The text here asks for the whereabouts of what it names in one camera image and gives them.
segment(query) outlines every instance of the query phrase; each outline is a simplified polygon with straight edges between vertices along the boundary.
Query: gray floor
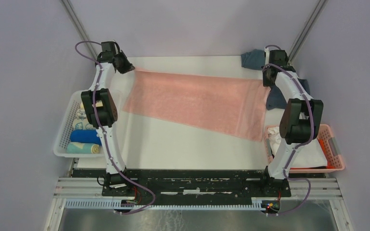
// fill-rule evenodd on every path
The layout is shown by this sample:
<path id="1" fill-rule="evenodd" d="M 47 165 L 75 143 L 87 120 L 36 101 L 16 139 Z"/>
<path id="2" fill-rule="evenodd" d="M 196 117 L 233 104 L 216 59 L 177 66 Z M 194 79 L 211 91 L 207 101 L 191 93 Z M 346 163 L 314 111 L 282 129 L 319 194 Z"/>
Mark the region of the gray floor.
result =
<path id="1" fill-rule="evenodd" d="M 282 211 L 297 205 L 282 201 Z M 288 215 L 266 217 L 258 211 L 147 210 L 120 216 L 110 210 L 66 209 L 61 231 L 334 231 L 328 201 L 306 202 Z"/>

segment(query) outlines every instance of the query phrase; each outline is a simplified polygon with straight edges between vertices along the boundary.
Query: rolled towel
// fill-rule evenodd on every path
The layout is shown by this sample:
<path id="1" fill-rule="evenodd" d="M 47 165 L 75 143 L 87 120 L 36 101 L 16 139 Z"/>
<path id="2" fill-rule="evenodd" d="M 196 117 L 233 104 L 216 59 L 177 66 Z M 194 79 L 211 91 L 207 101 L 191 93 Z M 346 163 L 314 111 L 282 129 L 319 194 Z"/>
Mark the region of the rolled towel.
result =
<path id="1" fill-rule="evenodd" d="M 98 154 L 100 146 L 95 143 L 70 142 L 67 145 L 67 153 Z"/>
<path id="2" fill-rule="evenodd" d="M 86 111 L 84 110 L 84 108 L 79 108 L 79 109 L 77 109 L 77 111 L 76 111 L 76 116 L 77 116 L 77 118 L 80 118 L 80 119 L 85 119 L 85 118 L 87 118 L 87 116 L 86 116 Z"/>
<path id="3" fill-rule="evenodd" d="M 74 130 L 94 130 L 93 125 L 89 123 L 87 119 L 77 118 L 73 120 L 73 129 Z"/>
<path id="4" fill-rule="evenodd" d="M 102 106 L 103 106 L 103 102 L 101 101 L 96 102 L 96 107 L 102 107 Z M 80 108 L 84 109 L 83 102 L 80 103 Z"/>
<path id="5" fill-rule="evenodd" d="M 74 130 L 70 134 L 71 142 L 95 143 L 101 146 L 101 140 L 96 130 Z"/>

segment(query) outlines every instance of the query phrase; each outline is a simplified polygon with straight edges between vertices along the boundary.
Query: white basket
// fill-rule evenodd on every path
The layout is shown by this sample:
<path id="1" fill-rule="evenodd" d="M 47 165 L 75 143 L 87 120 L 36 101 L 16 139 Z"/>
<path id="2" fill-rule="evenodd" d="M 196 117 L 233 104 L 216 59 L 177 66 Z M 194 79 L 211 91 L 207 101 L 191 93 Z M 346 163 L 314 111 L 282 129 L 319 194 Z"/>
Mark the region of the white basket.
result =
<path id="1" fill-rule="evenodd" d="M 70 143 L 70 134 L 73 131 L 73 120 L 76 119 L 76 111 L 80 108 L 81 104 L 81 93 L 83 91 L 76 91 L 70 98 L 69 104 L 66 109 L 66 113 L 63 117 L 62 125 L 60 126 L 59 132 L 57 133 L 56 141 L 54 142 L 53 153 L 56 156 L 70 157 L 70 158 L 82 158 L 82 157 L 100 157 L 104 156 L 103 148 L 100 148 L 99 154 L 82 154 L 82 153 L 67 153 L 67 145 Z M 114 104 L 119 112 L 124 103 L 123 95 L 118 90 L 110 90 L 111 96 L 113 97 Z"/>

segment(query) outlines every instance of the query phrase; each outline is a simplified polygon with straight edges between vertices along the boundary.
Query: wall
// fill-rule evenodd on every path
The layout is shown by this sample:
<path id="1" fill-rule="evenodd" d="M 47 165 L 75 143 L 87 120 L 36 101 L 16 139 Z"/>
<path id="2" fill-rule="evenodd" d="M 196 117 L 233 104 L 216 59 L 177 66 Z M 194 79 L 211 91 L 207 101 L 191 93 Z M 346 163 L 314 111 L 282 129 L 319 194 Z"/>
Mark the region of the wall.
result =
<path id="1" fill-rule="evenodd" d="M 71 0 L 90 38 L 129 57 L 289 50 L 317 0 Z"/>
<path id="2" fill-rule="evenodd" d="M 370 1 L 329 1 L 294 65 L 345 158 L 337 178 L 355 229 L 370 230 Z"/>
<path id="3" fill-rule="evenodd" d="M 53 140 L 94 75 L 78 41 L 60 1 L 0 0 L 0 230 L 41 230 L 66 172 Z"/>

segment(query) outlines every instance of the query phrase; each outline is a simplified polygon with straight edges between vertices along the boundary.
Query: white table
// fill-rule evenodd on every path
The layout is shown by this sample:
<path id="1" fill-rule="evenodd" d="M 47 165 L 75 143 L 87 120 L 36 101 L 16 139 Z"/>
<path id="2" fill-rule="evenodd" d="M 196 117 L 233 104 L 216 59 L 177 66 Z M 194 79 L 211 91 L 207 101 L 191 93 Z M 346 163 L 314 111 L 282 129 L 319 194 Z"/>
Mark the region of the white table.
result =
<path id="1" fill-rule="evenodd" d="M 137 68 L 217 77 L 262 79 L 261 71 L 241 67 L 239 56 L 129 58 Z M 128 97 L 134 72 L 116 74 L 111 90 Z M 265 126 L 278 125 L 284 110 L 266 112 Z M 127 168 L 264 169 L 264 143 L 218 132 L 120 112 L 117 138 Z M 105 160 L 80 158 L 79 168 L 105 168 Z"/>

